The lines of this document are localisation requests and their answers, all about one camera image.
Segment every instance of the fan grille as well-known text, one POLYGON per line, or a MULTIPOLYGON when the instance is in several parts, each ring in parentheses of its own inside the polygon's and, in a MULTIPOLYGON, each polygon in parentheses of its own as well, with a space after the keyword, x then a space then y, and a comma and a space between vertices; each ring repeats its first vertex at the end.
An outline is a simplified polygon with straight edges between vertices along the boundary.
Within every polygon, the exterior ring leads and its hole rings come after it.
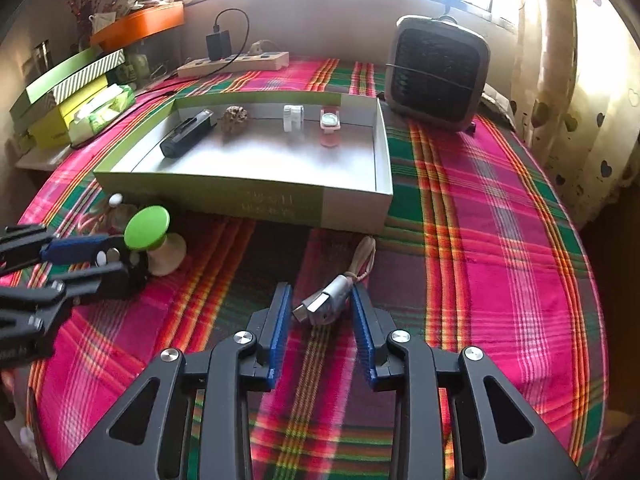
POLYGON ((471 45, 408 28, 398 38, 395 65, 391 92, 398 104, 452 123, 464 119, 480 68, 471 45))

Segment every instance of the plaid bedspread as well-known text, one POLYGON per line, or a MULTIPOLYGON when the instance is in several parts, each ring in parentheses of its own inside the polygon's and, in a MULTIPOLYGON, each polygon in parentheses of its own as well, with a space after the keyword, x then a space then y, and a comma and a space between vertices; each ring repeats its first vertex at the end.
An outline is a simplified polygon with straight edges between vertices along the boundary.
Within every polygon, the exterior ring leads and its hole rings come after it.
MULTIPOLYGON (((374 96, 383 78, 370 64, 295 60, 280 72, 168 86, 182 96, 272 89, 374 96)), ((45 222, 63 236, 74 232, 79 214, 101 197, 92 168, 170 98, 157 97, 163 92, 141 96, 125 120, 71 156, 22 221, 45 222)), ((388 110, 385 119, 394 200, 367 283, 374 305, 432 346, 482 347, 587 476, 602 426, 606 343, 593 275, 558 197, 516 138, 488 119, 476 119, 475 136, 388 110)), ((199 214, 174 218, 172 230, 188 244, 178 271, 152 280, 135 300, 76 308, 55 357, 16 373, 18 402, 27 384, 36 392, 58 465, 161 349, 211 348, 267 307, 279 281, 294 284, 295 301, 305 298, 348 267, 361 238, 199 214)), ((37 286, 50 270, 5 283, 37 286)), ((394 398, 370 392, 355 361, 349 316, 332 326, 293 328, 277 389, 250 398, 256 479, 386 478, 394 398)), ((446 420, 446 404, 442 410, 446 420)), ((193 459, 199 416, 196 409, 193 459)), ((445 435, 451 472, 447 427, 445 435)))

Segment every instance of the blue gripper pad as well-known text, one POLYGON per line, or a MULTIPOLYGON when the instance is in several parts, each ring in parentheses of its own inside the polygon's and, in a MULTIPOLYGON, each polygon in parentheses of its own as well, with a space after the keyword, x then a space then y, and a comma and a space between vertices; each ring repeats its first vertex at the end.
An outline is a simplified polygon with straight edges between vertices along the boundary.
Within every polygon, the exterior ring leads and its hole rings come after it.
POLYGON ((270 388, 275 388, 276 382, 282 372, 282 362, 284 360, 284 351, 287 345, 287 335, 289 334, 289 323, 291 320, 291 295, 292 289, 287 285, 278 310, 273 337, 269 344, 269 372, 267 374, 267 382, 270 388))
POLYGON ((378 382, 376 371, 375 348, 373 338, 367 323, 364 306, 357 289, 351 291, 351 313, 353 315, 353 333, 358 348, 358 361, 364 372, 364 377, 371 388, 375 388, 378 382))
POLYGON ((40 251, 43 262, 53 265, 73 265, 90 262, 109 235, 70 236, 57 238, 40 251))

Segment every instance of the usb cable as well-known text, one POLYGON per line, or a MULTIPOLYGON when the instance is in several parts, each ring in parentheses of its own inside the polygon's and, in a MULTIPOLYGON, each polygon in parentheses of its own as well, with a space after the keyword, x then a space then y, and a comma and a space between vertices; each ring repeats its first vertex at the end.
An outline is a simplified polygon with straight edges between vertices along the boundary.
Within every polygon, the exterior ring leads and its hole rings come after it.
POLYGON ((296 307, 293 310, 296 319, 300 323, 308 321, 312 325, 327 325, 338 319, 353 285, 364 280, 371 272, 375 256, 375 239, 371 236, 364 237, 356 248, 349 269, 296 307), (367 266, 364 272, 358 274, 365 264, 367 266))

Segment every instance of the open box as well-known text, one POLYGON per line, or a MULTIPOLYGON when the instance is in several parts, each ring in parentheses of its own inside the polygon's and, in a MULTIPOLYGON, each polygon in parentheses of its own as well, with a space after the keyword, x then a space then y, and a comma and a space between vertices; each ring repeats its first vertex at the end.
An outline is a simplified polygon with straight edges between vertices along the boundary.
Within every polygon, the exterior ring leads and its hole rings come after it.
POLYGON ((378 99, 330 92, 229 92, 175 98, 123 138, 94 169, 108 194, 129 202, 169 201, 186 209, 376 234, 393 197, 378 99), (302 104, 302 133, 285 133, 285 104, 302 104), (181 158, 159 143, 204 108, 220 118, 230 105, 249 113, 246 130, 217 126, 181 158), (339 106, 341 142, 320 145, 323 106, 339 106))

